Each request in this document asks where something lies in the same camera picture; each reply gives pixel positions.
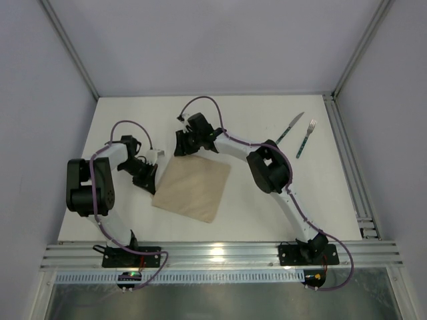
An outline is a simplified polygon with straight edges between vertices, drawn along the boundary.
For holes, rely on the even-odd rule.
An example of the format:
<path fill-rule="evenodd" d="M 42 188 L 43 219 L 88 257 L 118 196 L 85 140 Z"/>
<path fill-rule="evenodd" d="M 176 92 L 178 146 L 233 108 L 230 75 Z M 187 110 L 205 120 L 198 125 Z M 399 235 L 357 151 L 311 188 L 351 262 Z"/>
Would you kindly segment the beige cloth napkin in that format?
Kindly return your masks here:
<path fill-rule="evenodd" d="M 230 171 L 230 165 L 204 157 L 172 157 L 159 181 L 152 205 L 212 223 L 218 213 Z"/>

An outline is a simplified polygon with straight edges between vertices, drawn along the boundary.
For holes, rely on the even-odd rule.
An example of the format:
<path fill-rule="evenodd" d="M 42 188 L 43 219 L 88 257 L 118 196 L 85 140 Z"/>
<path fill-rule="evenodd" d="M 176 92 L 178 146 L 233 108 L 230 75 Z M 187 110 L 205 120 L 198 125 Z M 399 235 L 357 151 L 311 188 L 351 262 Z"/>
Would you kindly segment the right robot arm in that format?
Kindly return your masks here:
<path fill-rule="evenodd" d="M 223 128 L 214 129 L 202 113 L 181 114 L 177 120 L 183 129 L 175 132 L 176 157 L 193 155 L 203 148 L 246 162 L 256 186 L 273 197 L 290 222 L 302 259 L 308 264 L 326 260 L 327 235 L 302 211 L 291 189 L 293 172 L 290 162 L 272 140 L 263 143 L 242 141 Z"/>

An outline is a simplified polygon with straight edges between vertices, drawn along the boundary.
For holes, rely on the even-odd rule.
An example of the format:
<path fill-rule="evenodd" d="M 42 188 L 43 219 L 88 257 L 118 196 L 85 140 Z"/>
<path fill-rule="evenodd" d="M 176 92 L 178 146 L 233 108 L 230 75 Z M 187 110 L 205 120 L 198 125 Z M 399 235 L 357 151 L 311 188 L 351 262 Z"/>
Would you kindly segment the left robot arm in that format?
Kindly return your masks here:
<path fill-rule="evenodd" d="M 69 211 L 90 220 L 107 240 L 107 249 L 142 255 L 134 232 L 115 210 L 113 171 L 130 175 L 136 187 L 155 194 L 158 158 L 163 151 L 149 148 L 140 156 L 141 143 L 131 135 L 107 142 L 89 159 L 67 163 L 66 205 Z"/>

